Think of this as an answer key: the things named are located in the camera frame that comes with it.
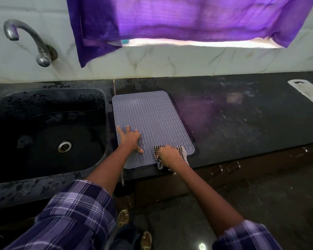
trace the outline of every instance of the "foot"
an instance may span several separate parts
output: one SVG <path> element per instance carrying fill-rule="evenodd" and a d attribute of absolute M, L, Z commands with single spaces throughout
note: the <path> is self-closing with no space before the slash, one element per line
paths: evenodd
<path fill-rule="evenodd" d="M 122 210 L 118 214 L 117 225 L 118 229 L 129 223 L 130 215 L 128 210 Z"/>
<path fill-rule="evenodd" d="M 144 232 L 142 234 L 142 239 L 140 245 L 143 250 L 150 250 L 152 247 L 152 235 L 149 232 Z"/>

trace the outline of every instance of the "sink drain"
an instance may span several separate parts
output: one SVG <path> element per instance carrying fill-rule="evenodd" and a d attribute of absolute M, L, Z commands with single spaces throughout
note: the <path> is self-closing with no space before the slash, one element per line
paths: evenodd
<path fill-rule="evenodd" d="M 58 152 L 59 153 L 66 153 L 68 152 L 72 147 L 72 144 L 68 141 L 62 142 L 59 147 L 58 147 Z"/>

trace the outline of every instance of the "person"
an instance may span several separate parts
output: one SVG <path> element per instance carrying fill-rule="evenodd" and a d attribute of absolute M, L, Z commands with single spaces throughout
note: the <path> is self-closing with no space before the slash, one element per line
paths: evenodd
<path fill-rule="evenodd" d="M 75 180 L 55 195 L 36 217 L 35 224 L 6 250 L 103 249 L 116 226 L 116 208 L 111 195 L 130 153 L 143 153 L 138 147 L 140 133 L 126 133 L 119 127 L 121 142 L 85 180 Z M 212 248 L 217 249 L 281 249 L 262 224 L 245 220 L 225 199 L 202 180 L 182 159 L 177 149 L 167 145 L 159 149 L 162 164 L 177 172 L 192 191 L 213 231 L 218 236 Z M 151 249 L 151 235 L 141 237 L 128 222 L 127 210 L 120 212 L 121 227 L 110 244 L 112 250 Z"/>

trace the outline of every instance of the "purple curtain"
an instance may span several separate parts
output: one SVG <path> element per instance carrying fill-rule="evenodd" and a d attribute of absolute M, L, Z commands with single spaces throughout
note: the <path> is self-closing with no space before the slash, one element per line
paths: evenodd
<path fill-rule="evenodd" d="M 287 47 L 313 0 L 67 0 L 81 67 L 118 46 L 110 41 L 166 38 L 240 41 L 271 37 Z"/>

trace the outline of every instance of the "kitchen counter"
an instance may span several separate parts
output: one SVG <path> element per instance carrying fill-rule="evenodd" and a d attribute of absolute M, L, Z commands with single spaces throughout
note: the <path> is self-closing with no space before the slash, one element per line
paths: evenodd
<path fill-rule="evenodd" d="M 313 83 L 313 72 L 118 79 L 115 87 L 110 80 L 35 83 L 33 86 L 86 83 L 93 87 L 106 83 L 109 103 L 115 94 L 163 90 L 171 97 L 195 146 L 196 151 L 188 157 L 188 162 L 192 168 L 199 168 L 313 143 L 313 103 L 287 83 L 292 79 Z M 103 159 L 117 147 L 111 109 L 108 119 L 110 141 Z M 0 208 L 50 198 L 93 169 L 1 183 Z M 155 165 L 149 165 L 125 170 L 124 180 L 130 182 L 163 174 Z"/>

